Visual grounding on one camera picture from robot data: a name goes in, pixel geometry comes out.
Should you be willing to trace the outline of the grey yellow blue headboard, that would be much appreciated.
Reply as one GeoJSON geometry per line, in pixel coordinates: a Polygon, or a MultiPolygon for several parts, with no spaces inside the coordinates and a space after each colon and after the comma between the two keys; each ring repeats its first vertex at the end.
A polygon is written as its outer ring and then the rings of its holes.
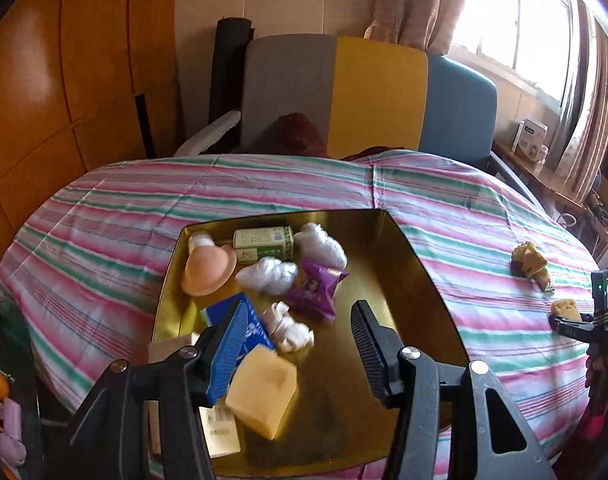
{"type": "Polygon", "coordinates": [[[315,34],[269,36],[246,50],[241,147],[261,143],[282,116],[300,114],[332,158],[408,148],[483,169],[497,90],[441,55],[398,44],[315,34]]]}

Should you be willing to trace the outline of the peach silicone plunger toy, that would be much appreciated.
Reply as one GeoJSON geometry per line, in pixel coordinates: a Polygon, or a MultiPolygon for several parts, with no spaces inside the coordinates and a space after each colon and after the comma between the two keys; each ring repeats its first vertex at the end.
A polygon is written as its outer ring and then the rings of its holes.
{"type": "Polygon", "coordinates": [[[182,274],[182,290],[191,297],[208,296],[220,289],[237,265],[237,253],[230,245],[218,246],[205,231],[188,240],[189,256],[182,274]]]}

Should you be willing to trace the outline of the green white carton box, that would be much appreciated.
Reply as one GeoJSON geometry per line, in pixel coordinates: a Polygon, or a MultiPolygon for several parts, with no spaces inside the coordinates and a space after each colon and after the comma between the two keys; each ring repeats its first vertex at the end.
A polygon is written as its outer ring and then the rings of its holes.
{"type": "Polygon", "coordinates": [[[238,229],[232,238],[240,263],[254,263],[264,257],[281,261],[293,258],[293,233],[290,226],[238,229]]]}

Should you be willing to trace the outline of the white sock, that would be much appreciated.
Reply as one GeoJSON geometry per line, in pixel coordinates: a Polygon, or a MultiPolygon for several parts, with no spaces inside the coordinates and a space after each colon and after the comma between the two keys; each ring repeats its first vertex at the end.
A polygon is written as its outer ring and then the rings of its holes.
{"type": "Polygon", "coordinates": [[[266,333],[282,353],[292,353],[312,346],[314,332],[304,323],[295,321],[283,301],[275,302],[260,315],[266,333]]]}

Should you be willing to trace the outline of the blue tissue pack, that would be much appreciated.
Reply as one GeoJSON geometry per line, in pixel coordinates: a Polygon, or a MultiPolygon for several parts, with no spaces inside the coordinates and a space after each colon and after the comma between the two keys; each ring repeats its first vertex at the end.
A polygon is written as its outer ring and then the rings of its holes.
{"type": "Polygon", "coordinates": [[[257,346],[264,346],[268,350],[274,351],[274,344],[267,335],[264,325],[258,318],[250,298],[244,292],[238,292],[238,294],[235,294],[234,296],[225,298],[222,301],[216,302],[216,304],[212,304],[212,306],[205,308],[201,314],[203,322],[205,322],[206,326],[219,324],[223,321],[225,314],[232,306],[244,307],[246,309],[246,320],[248,321],[246,336],[244,336],[236,365],[239,365],[246,355],[257,346]]]}

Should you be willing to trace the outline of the wooden side desk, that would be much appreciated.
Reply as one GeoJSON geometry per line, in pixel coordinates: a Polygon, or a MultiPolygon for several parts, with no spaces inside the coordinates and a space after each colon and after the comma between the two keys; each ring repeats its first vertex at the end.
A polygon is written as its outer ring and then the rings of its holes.
{"type": "Polygon", "coordinates": [[[574,191],[570,180],[557,176],[542,164],[531,162],[510,146],[493,141],[493,152],[525,182],[552,218],[558,220],[562,212],[575,217],[578,229],[592,230],[594,240],[589,249],[600,268],[608,266],[608,181],[601,179],[584,198],[574,191]]]}

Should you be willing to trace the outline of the beige paper box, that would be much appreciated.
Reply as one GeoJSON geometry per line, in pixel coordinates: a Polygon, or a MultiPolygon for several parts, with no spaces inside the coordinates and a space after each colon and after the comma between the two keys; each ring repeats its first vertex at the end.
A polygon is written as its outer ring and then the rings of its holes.
{"type": "MultiPolygon", "coordinates": [[[[150,363],[161,362],[176,350],[195,344],[198,333],[151,341],[148,345],[150,363]]],[[[158,401],[148,401],[149,455],[162,455],[160,434],[160,410],[158,401]]],[[[211,458],[219,458],[241,452],[237,424],[234,414],[223,404],[215,404],[212,408],[200,406],[197,411],[205,436],[208,454],[211,458]]]]}

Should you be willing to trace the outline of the purple snack packet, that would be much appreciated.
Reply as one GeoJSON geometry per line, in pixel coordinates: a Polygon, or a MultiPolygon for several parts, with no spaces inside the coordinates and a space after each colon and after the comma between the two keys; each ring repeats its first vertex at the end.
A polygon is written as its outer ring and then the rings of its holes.
{"type": "Polygon", "coordinates": [[[312,310],[329,321],[336,319],[333,298],[338,285],[350,274],[344,270],[330,268],[313,260],[303,258],[300,267],[304,281],[287,292],[283,301],[293,309],[312,310]]]}

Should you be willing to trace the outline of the yellow sponge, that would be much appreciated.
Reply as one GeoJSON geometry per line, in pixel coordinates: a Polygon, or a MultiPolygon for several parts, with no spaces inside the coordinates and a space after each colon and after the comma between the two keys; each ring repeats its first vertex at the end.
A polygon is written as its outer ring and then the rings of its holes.
{"type": "Polygon", "coordinates": [[[580,310],[578,310],[577,304],[573,299],[558,299],[550,306],[550,312],[553,315],[560,316],[566,320],[573,322],[582,322],[582,316],[580,310]]]}
{"type": "Polygon", "coordinates": [[[296,366],[259,344],[234,372],[225,405],[243,425],[274,440],[297,388],[296,366]]]}

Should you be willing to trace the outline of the black rolled mat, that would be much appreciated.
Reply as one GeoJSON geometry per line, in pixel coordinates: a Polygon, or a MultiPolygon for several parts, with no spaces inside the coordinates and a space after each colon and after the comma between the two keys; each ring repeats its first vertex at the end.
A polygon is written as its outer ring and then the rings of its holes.
{"type": "Polygon", "coordinates": [[[246,49],[254,38],[252,21],[247,18],[222,18],[217,22],[208,121],[215,122],[242,101],[246,49]]]}

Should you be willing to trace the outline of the white box on desk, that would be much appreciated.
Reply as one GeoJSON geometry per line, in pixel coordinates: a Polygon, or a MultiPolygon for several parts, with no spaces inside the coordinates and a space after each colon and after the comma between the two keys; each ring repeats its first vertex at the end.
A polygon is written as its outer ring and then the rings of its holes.
{"type": "Polygon", "coordinates": [[[530,118],[521,120],[513,140],[513,153],[521,153],[531,162],[543,162],[548,154],[545,144],[548,127],[530,118]]]}

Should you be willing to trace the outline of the white plastic bag ball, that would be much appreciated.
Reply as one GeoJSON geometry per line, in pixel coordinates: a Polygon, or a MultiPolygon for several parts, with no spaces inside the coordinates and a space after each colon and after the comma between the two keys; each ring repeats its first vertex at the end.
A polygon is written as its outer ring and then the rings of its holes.
{"type": "Polygon", "coordinates": [[[342,245],[318,223],[307,222],[294,234],[295,244],[303,258],[322,266],[344,270],[347,256],[342,245]]]}

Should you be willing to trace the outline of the white bed rail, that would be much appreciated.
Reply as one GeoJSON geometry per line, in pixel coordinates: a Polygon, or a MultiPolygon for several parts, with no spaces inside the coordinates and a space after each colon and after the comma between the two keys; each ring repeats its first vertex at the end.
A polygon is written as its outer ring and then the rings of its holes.
{"type": "Polygon", "coordinates": [[[222,140],[229,130],[238,125],[240,120],[241,113],[238,110],[231,110],[223,114],[215,122],[207,125],[185,141],[176,151],[175,157],[194,157],[204,153],[212,148],[216,142],[222,140]]]}

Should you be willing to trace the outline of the wooden wardrobe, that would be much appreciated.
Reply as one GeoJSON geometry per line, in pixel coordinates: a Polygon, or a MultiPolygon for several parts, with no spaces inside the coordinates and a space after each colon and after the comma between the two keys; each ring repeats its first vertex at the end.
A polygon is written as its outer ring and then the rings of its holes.
{"type": "Polygon", "coordinates": [[[175,0],[16,0],[0,21],[0,262],[85,172],[184,135],[175,0]]]}

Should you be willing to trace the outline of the yellow sock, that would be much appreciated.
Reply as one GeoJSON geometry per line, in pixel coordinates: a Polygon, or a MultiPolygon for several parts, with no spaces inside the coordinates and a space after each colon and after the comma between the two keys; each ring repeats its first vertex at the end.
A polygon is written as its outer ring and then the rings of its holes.
{"type": "Polygon", "coordinates": [[[514,274],[536,281],[542,292],[554,291],[548,260],[532,242],[524,242],[513,249],[510,266],[514,274]]]}

